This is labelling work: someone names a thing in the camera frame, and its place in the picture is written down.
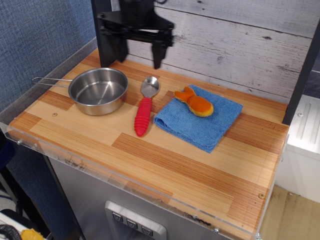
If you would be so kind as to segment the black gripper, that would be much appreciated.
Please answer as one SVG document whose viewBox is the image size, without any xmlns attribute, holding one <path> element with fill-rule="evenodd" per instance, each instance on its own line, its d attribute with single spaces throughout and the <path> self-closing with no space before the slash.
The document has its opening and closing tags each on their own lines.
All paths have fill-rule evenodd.
<svg viewBox="0 0 320 240">
<path fill-rule="evenodd" d="M 100 32 L 112 45 L 121 63 L 128 55 L 127 40 L 152 44 L 154 69 L 161 67 L 167 48 L 173 45 L 174 23 L 159 16 L 153 0 L 120 0 L 120 10 L 101 12 Z"/>
</svg>

